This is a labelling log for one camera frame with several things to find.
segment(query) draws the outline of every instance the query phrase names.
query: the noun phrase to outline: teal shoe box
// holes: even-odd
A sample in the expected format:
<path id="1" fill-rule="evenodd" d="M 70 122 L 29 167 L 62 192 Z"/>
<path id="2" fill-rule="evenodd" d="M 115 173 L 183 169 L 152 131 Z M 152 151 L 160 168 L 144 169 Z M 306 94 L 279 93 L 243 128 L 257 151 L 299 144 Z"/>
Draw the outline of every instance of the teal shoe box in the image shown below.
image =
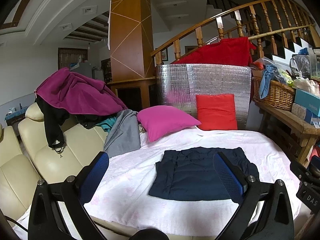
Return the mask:
<path id="1" fill-rule="evenodd" d="M 304 106 L 316 116 L 320 116 L 320 98 L 314 94 L 310 94 L 304 90 L 297 89 L 294 102 L 300 106 Z"/>

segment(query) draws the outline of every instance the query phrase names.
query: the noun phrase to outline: beige leather sofa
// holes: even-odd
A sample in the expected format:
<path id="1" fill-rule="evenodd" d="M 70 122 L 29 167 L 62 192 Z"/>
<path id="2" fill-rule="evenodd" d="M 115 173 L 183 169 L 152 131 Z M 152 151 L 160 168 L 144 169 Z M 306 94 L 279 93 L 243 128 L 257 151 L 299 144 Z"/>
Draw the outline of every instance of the beige leather sofa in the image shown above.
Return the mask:
<path id="1" fill-rule="evenodd" d="M 107 134 L 101 127 L 87 130 L 74 117 L 66 120 L 62 131 L 66 141 L 61 155 L 48 147 L 44 119 L 36 103 L 26 111 L 19 125 L 19 133 L 28 155 L 39 174 L 48 182 L 62 182 L 79 171 L 103 150 Z"/>
<path id="2" fill-rule="evenodd" d="M 22 154 L 12 126 L 0 124 L 0 208 L 14 220 L 29 208 L 40 176 Z"/>

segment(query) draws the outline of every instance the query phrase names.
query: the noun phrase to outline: wicker basket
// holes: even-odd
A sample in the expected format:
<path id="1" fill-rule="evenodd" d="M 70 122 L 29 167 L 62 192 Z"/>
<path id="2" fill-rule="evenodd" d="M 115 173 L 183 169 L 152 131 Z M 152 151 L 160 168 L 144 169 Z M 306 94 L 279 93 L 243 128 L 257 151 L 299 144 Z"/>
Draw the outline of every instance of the wicker basket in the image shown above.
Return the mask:
<path id="1" fill-rule="evenodd" d="M 262 78 L 260 77 L 252 78 L 254 84 L 254 100 L 277 109 L 291 111 L 295 90 L 287 85 L 279 83 L 278 81 L 271 80 L 268 95 L 265 98 L 260 99 L 259 87 L 261 79 Z"/>

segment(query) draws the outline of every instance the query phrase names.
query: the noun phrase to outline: red pillow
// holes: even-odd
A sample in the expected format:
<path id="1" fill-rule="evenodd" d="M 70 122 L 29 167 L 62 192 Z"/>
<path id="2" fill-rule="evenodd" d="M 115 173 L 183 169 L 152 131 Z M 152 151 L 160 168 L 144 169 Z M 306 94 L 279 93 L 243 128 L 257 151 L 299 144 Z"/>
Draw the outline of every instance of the red pillow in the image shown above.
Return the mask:
<path id="1" fill-rule="evenodd" d="M 196 95 L 198 127 L 204 131 L 237 130 L 235 95 Z"/>

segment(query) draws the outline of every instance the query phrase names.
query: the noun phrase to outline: black cable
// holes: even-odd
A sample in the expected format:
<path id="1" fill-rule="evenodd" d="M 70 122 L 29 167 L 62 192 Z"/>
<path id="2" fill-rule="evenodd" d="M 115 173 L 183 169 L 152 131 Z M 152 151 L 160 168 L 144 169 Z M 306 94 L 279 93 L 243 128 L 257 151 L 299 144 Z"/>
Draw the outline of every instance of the black cable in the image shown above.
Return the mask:
<path id="1" fill-rule="evenodd" d="M 9 218 L 8 216 L 4 216 L 5 219 L 7 219 L 8 221 L 16 224 L 18 227 L 22 228 L 23 230 L 25 230 L 26 232 L 28 232 L 28 229 L 26 229 L 25 227 L 23 227 L 22 225 L 20 225 L 16 220 Z"/>

